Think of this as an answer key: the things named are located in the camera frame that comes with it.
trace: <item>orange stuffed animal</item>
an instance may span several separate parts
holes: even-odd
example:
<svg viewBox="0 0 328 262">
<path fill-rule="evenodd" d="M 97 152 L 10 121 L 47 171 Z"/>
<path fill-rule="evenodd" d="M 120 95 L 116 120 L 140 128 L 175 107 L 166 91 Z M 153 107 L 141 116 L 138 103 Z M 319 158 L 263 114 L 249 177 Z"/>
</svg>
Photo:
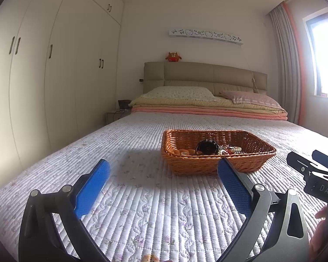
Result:
<svg viewBox="0 0 328 262">
<path fill-rule="evenodd" d="M 169 52 L 167 57 L 165 58 L 165 60 L 168 60 L 169 62 L 178 62 L 181 58 L 181 56 L 179 54 L 177 54 L 177 52 Z"/>
</svg>

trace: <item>brown woven basket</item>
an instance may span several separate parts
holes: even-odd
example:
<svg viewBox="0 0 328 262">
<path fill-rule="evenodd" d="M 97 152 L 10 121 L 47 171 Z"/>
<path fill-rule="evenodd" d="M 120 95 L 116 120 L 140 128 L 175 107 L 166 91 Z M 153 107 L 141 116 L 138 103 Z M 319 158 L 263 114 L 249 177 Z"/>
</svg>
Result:
<svg viewBox="0 0 328 262">
<path fill-rule="evenodd" d="M 213 139 L 219 145 L 242 148 L 237 155 L 175 155 L 174 149 L 195 149 L 198 142 Z M 247 131 L 166 130 L 162 139 L 162 156 L 177 175 L 216 174 L 218 161 L 227 157 L 240 172 L 259 170 L 276 154 L 276 149 Z"/>
</svg>

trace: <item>window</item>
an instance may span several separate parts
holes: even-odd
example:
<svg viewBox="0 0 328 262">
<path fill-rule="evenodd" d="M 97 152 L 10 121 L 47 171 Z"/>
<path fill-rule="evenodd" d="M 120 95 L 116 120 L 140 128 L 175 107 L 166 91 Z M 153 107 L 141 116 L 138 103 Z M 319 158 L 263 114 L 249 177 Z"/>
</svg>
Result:
<svg viewBox="0 0 328 262">
<path fill-rule="evenodd" d="M 317 95 L 328 97 L 328 13 L 306 22 L 314 51 Z"/>
</svg>

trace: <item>metal screw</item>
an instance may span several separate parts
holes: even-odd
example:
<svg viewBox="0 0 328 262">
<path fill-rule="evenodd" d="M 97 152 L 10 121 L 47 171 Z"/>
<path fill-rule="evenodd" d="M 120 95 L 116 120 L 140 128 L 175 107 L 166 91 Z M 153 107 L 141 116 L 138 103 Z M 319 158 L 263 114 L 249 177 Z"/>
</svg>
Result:
<svg viewBox="0 0 328 262">
<path fill-rule="evenodd" d="M 64 185 L 63 187 L 62 187 L 62 191 L 63 192 L 69 192 L 69 191 L 71 191 L 72 190 L 72 187 L 70 186 L 70 185 Z"/>
<path fill-rule="evenodd" d="M 262 184 L 256 184 L 256 185 L 255 185 L 255 189 L 256 189 L 257 191 L 265 191 L 265 186 L 262 185 Z"/>
<path fill-rule="evenodd" d="M 296 195 L 296 190 L 294 190 L 294 189 L 289 189 L 289 190 L 288 190 L 288 193 L 289 193 L 290 195 L 292 195 L 292 196 L 295 196 L 295 195 Z"/>
<path fill-rule="evenodd" d="M 30 195 L 31 195 L 32 197 L 35 197 L 35 196 L 37 196 L 38 194 L 39 194 L 39 191 L 36 190 L 36 189 L 34 189 L 33 191 L 31 191 L 31 193 L 30 193 Z"/>
</svg>

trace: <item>headboard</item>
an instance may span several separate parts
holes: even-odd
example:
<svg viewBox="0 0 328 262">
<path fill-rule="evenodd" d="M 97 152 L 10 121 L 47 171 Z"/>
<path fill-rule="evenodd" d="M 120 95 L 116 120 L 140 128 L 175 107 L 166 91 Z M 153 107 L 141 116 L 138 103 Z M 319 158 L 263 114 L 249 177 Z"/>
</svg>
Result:
<svg viewBox="0 0 328 262">
<path fill-rule="evenodd" d="M 159 86 L 203 86 L 213 95 L 222 90 L 266 94 L 267 74 L 234 67 L 194 62 L 147 62 L 143 93 Z"/>
</svg>

